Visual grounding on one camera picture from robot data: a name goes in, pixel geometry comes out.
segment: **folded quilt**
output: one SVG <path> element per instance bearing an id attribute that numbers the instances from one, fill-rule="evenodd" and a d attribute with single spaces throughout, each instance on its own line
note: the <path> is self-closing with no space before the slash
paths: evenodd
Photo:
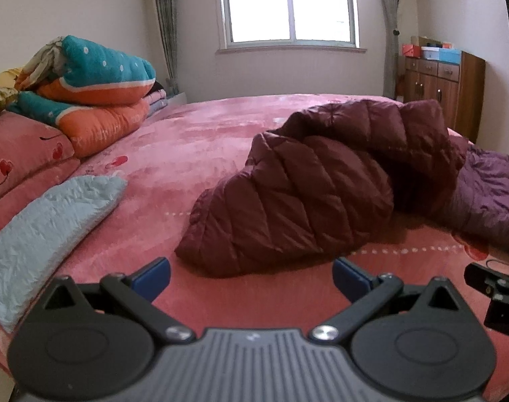
<path id="1" fill-rule="evenodd" d="M 155 77 L 152 65 L 140 57 L 69 35 L 41 48 L 15 87 L 66 103 L 124 106 L 143 98 Z"/>
<path id="2" fill-rule="evenodd" d="M 167 93 L 165 90 L 160 89 L 156 92 L 149 93 L 147 96 L 145 96 L 145 101 L 148 104 L 154 104 L 156 101 L 159 101 L 161 99 L 167 98 Z"/>
<path id="3" fill-rule="evenodd" d="M 13 331 L 57 266 L 119 203 L 126 181 L 75 177 L 31 202 L 0 232 L 0 324 Z"/>
<path id="4" fill-rule="evenodd" d="M 21 71 L 22 68 L 13 68 L 0 72 L 0 88 L 14 88 L 14 82 Z"/>
<path id="5" fill-rule="evenodd" d="M 435 220 L 509 251 L 509 156 L 469 145 L 452 199 Z"/>
<path id="6" fill-rule="evenodd" d="M 8 110 L 59 128 L 72 142 L 74 155 L 83 158 L 138 129 L 148 115 L 148 104 L 140 99 L 130 106 L 74 106 L 20 92 Z"/>
<path id="7" fill-rule="evenodd" d="M 150 107 L 148 108 L 148 116 L 152 116 L 153 114 L 155 114 L 156 112 L 159 112 L 164 107 L 167 107 L 166 99 L 160 99 L 159 101 L 152 103 L 150 105 Z"/>

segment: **box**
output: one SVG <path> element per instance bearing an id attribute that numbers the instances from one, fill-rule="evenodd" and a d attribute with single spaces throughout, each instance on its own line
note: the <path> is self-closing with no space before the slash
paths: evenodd
<path id="1" fill-rule="evenodd" d="M 427 60 L 439 60 L 440 50 L 438 47 L 422 47 L 422 57 Z"/>
<path id="2" fill-rule="evenodd" d="M 425 36 L 411 36 L 411 44 L 419 47 L 442 47 L 443 41 L 430 39 Z"/>
<path id="3" fill-rule="evenodd" d="M 439 60 L 461 65 L 461 50 L 442 48 L 439 52 Z"/>
<path id="4" fill-rule="evenodd" d="M 420 58 L 422 55 L 422 49 L 417 45 L 403 44 L 401 46 L 401 54 L 405 57 Z"/>

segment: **window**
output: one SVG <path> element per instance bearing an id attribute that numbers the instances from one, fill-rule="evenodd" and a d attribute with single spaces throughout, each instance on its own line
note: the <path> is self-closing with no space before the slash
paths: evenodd
<path id="1" fill-rule="evenodd" d="M 229 47 L 355 46 L 353 0 L 221 0 Z"/>

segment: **cabinet door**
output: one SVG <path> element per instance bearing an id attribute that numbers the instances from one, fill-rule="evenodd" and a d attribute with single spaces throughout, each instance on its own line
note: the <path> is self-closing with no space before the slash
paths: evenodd
<path id="1" fill-rule="evenodd" d="M 437 99 L 437 77 L 420 74 L 421 99 Z"/>
<path id="2" fill-rule="evenodd" d="M 443 108 L 446 126 L 452 129 L 455 129 L 458 89 L 459 84 L 455 81 L 439 79 L 437 82 L 437 100 Z"/>
<path id="3" fill-rule="evenodd" d="M 416 101 L 419 92 L 419 74 L 415 71 L 405 72 L 404 103 Z"/>

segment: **gray curtain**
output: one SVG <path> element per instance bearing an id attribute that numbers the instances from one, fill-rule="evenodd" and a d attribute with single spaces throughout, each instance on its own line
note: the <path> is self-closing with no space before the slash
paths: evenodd
<path id="1" fill-rule="evenodd" d="M 398 0 L 381 0 L 383 12 L 385 14 L 385 24 L 387 28 L 387 45 L 385 57 L 385 84 L 383 95 L 394 98 L 396 91 L 397 76 L 397 55 L 399 51 L 397 30 L 397 4 Z"/>
<path id="2" fill-rule="evenodd" d="M 160 25 L 161 42 L 169 70 L 167 93 L 178 94 L 176 84 L 176 5 L 175 0 L 156 0 L 157 18 Z"/>

